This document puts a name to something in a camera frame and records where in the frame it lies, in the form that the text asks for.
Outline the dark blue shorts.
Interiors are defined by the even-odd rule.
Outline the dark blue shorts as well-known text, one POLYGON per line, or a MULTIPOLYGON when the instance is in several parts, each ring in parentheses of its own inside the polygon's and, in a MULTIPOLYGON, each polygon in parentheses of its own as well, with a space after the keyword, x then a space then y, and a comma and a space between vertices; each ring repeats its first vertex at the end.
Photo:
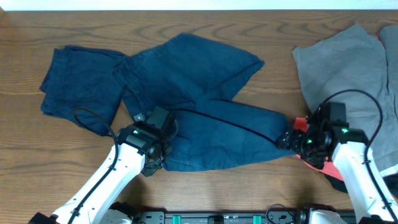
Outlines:
POLYGON ((132 117, 169 111, 178 133, 164 168, 193 172, 229 169, 288 155, 276 140, 288 128, 281 113, 234 102, 264 66, 257 56, 191 34, 124 59, 113 76, 125 89, 132 117))

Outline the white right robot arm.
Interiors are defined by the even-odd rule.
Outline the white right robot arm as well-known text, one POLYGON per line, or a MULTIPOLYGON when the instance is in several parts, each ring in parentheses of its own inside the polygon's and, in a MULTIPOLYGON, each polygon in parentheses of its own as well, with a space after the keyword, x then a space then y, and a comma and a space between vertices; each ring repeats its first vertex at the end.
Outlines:
POLYGON ((309 166, 323 170, 331 162, 340 173, 358 223, 397 223, 397 203, 381 177, 362 130, 286 131, 278 149, 292 151, 309 166))

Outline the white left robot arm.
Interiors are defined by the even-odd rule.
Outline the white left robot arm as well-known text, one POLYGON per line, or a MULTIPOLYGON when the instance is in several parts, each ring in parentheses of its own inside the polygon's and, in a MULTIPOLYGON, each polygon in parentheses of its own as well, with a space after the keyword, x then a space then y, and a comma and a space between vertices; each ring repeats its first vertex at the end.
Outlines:
POLYGON ((111 206, 133 178, 163 168, 174 136, 172 124, 143 122, 111 132, 114 146, 84 186, 51 216, 38 212, 29 223, 132 223, 132 215, 111 206))

